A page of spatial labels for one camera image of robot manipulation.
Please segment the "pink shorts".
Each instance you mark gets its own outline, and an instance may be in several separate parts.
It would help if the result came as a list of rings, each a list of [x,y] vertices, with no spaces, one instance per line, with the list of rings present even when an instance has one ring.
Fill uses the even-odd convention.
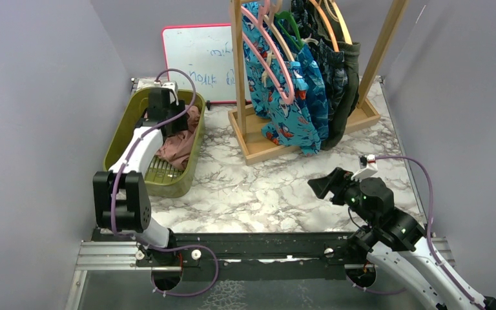
[[[157,158],[170,163],[179,171],[184,171],[189,162],[199,120],[200,111],[194,105],[187,111],[187,130],[181,130],[169,137],[165,137],[165,131],[161,128],[165,140],[155,153]]]

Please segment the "pink plastic hanger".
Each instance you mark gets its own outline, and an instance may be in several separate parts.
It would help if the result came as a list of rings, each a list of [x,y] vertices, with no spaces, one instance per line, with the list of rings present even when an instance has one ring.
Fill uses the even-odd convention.
[[[246,17],[249,22],[249,30],[256,31],[259,33],[260,37],[264,39],[264,41],[267,44],[267,47],[269,48],[269,52],[266,51],[266,55],[264,57],[263,55],[263,49],[260,50],[260,45],[255,45],[255,41],[251,41],[250,38],[247,36],[248,31],[244,31],[242,29],[242,39],[243,42],[247,44],[247,46],[253,51],[255,54],[256,58],[259,60],[261,65],[263,66],[264,70],[267,72],[268,77],[271,79],[273,82],[274,86],[277,88],[279,95],[281,96],[283,102],[286,105],[291,105],[293,104],[293,101],[295,100],[295,89],[294,89],[294,83],[288,74],[287,71],[287,66],[286,63],[283,59],[283,57],[280,54],[279,48],[275,45],[273,39],[271,36],[267,33],[267,29],[269,28],[265,21],[261,20],[262,13],[264,12],[263,10],[263,4],[258,5],[258,15],[255,16],[247,7],[245,7],[246,3],[256,3],[256,1],[237,1],[237,7],[242,13],[242,20]],[[271,60],[275,57],[275,59],[278,62],[278,65],[280,67],[280,70],[282,72],[283,77],[285,78],[286,86],[287,88],[282,88],[280,86],[278,78],[275,76],[273,71],[271,70]]]

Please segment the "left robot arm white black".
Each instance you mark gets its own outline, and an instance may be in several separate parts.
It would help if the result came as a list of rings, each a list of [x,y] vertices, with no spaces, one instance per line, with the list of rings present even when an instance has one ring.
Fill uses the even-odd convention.
[[[96,223],[153,248],[154,259],[169,265],[177,257],[177,248],[172,231],[152,218],[145,175],[174,124],[186,124],[186,106],[178,99],[175,82],[157,82],[147,89],[147,100],[123,154],[109,170],[93,176]]]

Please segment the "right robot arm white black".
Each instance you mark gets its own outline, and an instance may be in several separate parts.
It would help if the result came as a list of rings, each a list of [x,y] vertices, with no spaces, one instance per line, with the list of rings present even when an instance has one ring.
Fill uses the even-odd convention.
[[[484,296],[462,279],[433,245],[423,226],[395,206],[393,191],[381,178],[358,180],[335,168],[309,180],[315,196],[333,196],[366,223],[347,239],[347,255],[385,271],[413,294],[426,309],[496,309],[496,298]]]

